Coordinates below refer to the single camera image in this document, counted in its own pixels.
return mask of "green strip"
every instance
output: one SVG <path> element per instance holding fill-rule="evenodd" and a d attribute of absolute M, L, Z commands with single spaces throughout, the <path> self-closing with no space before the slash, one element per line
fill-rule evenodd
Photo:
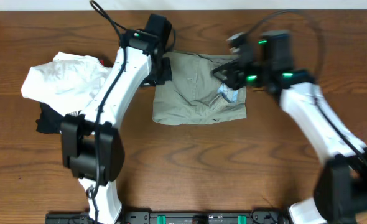
<path fill-rule="evenodd" d="M 157 224 L 165 224 L 165 215 L 159 215 L 157 217 Z"/>
<path fill-rule="evenodd" d="M 246 215 L 239 215 L 239 222 L 238 224 L 246 224 Z"/>

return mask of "white wall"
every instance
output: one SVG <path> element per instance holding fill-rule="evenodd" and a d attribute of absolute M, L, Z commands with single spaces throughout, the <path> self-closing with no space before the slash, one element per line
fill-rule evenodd
<path fill-rule="evenodd" d="M 97 0 L 109 10 L 367 9 L 367 0 Z M 0 0 L 0 11 L 91 10 L 88 0 Z"/>

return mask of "green light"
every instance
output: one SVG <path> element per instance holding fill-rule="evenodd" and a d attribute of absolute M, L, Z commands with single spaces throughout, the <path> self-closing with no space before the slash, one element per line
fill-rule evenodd
<path fill-rule="evenodd" d="M 283 73 L 284 78 L 290 78 L 291 76 L 293 76 L 293 73 Z"/>
<path fill-rule="evenodd" d="M 256 75 L 250 75 L 249 77 L 247 77 L 247 81 L 251 82 L 254 81 L 257 78 Z"/>

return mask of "brown tabletop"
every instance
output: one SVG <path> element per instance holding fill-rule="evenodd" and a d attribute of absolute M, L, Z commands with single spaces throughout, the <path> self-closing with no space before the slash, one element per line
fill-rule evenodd
<path fill-rule="evenodd" d="M 228 54 L 225 40 L 271 11 L 159 11 L 177 29 L 176 49 Z M 114 11 L 130 28 L 147 11 Z M 320 22 L 327 61 L 320 83 L 332 108 L 367 143 L 367 11 L 309 11 Z M 315 63 L 315 37 L 297 16 L 263 30 L 290 29 L 298 67 Z M 60 136 L 35 131 L 38 102 L 21 97 L 34 65 L 59 52 L 113 61 L 117 36 L 92 11 L 0 12 L 0 223 L 43 223 L 48 211 L 88 208 L 85 191 L 62 166 Z M 248 89 L 247 119 L 204 126 L 152 121 L 154 89 L 139 90 L 124 117 L 126 161 L 119 198 L 158 211 L 285 207 L 312 195 L 321 166 L 294 121 L 265 93 Z M 358 216 L 367 223 L 367 213 Z"/>

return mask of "wooden table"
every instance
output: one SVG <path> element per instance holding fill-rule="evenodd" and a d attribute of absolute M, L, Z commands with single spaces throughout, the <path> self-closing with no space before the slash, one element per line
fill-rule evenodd
<path fill-rule="evenodd" d="M 228 54 L 225 40 L 270 12 L 157 13 L 177 29 L 176 49 Z M 111 15 L 140 28 L 149 13 Z M 367 143 L 367 11 L 308 13 L 321 23 L 327 40 L 323 91 Z M 297 65 L 311 70 L 316 44 L 306 23 L 282 16 L 259 32 L 272 29 L 292 30 Z M 59 51 L 113 61 L 117 49 L 113 29 L 95 12 L 0 12 L 0 223 L 43 223 L 48 211 L 88 207 L 84 190 L 62 166 L 60 136 L 35 132 L 39 104 L 23 99 L 20 89 L 31 66 L 52 61 Z M 247 119 L 204 126 L 153 122 L 153 97 L 154 89 L 139 90 L 121 128 L 123 204 L 155 211 L 250 210 L 285 207 L 312 195 L 318 159 L 270 96 L 248 90 Z M 367 223 L 367 214 L 358 219 Z"/>

